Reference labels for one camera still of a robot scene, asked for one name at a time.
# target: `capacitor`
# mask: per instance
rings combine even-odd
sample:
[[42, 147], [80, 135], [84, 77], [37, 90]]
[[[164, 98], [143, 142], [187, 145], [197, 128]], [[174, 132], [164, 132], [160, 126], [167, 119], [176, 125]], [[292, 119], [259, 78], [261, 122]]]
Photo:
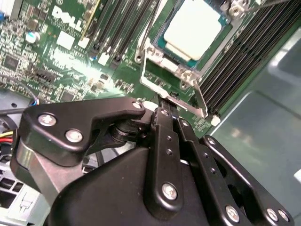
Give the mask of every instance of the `capacitor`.
[[28, 32], [25, 37], [25, 40], [30, 44], [34, 44], [38, 42], [40, 39], [41, 39], [40, 34], [37, 32]]

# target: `bolt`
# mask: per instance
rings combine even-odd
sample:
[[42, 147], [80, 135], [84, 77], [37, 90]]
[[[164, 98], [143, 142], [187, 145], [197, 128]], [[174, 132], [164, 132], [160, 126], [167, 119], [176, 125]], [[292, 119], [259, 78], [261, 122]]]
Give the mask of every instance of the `bolt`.
[[208, 139], [209, 143], [211, 143], [212, 145], [215, 145], [215, 141], [211, 137], [208, 137], [207, 139]]
[[133, 102], [133, 106], [134, 106], [135, 108], [141, 109], [141, 105], [140, 105], [139, 102]]
[[69, 140], [72, 143], [78, 143], [83, 139], [83, 135], [79, 131], [74, 129], [68, 130], [65, 136], [67, 140]]
[[161, 113], [164, 114], [165, 116], [169, 116], [169, 113], [167, 112], [167, 110], [161, 110]]
[[287, 216], [287, 214], [284, 213], [283, 210], [278, 210], [278, 213], [280, 214], [280, 216], [282, 216], [282, 218], [283, 218], [285, 221], [287, 221], [287, 222], [290, 221], [289, 218], [288, 218], [288, 216]]
[[162, 192], [163, 195], [170, 200], [175, 200], [178, 196], [175, 187], [168, 183], [163, 184]]
[[40, 115], [38, 121], [43, 126], [54, 126], [56, 124], [55, 117], [50, 114]]
[[278, 217], [277, 217], [276, 213], [274, 212], [274, 210], [268, 208], [267, 212], [269, 214], [269, 217], [272, 218], [272, 220], [278, 221]]
[[229, 217], [232, 221], [234, 221], [234, 222], [236, 222], [236, 223], [239, 222], [239, 215], [238, 215], [236, 209], [234, 209], [232, 206], [226, 206], [226, 212], [227, 212], [227, 214], [228, 214], [228, 217]]
[[146, 49], [146, 51], [147, 51], [147, 53], [148, 54], [150, 54], [150, 55], [154, 55], [155, 54], [155, 49], [153, 49], [152, 47], [148, 47], [147, 49]]
[[237, 7], [231, 7], [229, 12], [232, 16], [239, 16], [239, 9]]
[[185, 120], [182, 120], [182, 123], [183, 123], [183, 125], [184, 125], [184, 126], [188, 126], [188, 123], [187, 123], [187, 121], [185, 121]]

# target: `motherboard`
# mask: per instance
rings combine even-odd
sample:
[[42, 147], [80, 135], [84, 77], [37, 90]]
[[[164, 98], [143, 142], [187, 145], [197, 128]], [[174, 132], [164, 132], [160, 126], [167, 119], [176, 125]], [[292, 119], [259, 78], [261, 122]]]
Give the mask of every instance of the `motherboard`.
[[166, 93], [202, 136], [300, 14], [298, 0], [252, 11], [262, 2], [0, 0], [0, 73], [41, 103]]

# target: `red wire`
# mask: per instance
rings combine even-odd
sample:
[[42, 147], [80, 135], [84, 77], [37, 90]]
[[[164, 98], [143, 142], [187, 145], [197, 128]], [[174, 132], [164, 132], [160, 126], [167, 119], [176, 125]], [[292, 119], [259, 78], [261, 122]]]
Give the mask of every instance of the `red wire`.
[[4, 142], [12, 143], [13, 139], [12, 138], [0, 138], [0, 143], [4, 143]]

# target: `yellow wire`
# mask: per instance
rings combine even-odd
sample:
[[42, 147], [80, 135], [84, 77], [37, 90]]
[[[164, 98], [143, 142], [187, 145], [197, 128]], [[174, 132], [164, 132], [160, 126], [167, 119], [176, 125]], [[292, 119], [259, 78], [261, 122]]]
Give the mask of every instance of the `yellow wire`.
[[3, 137], [6, 137], [6, 136], [10, 136], [10, 135], [13, 135], [13, 131], [10, 131], [10, 132], [6, 132], [6, 133], [2, 133], [0, 134], [0, 138], [3, 138]]

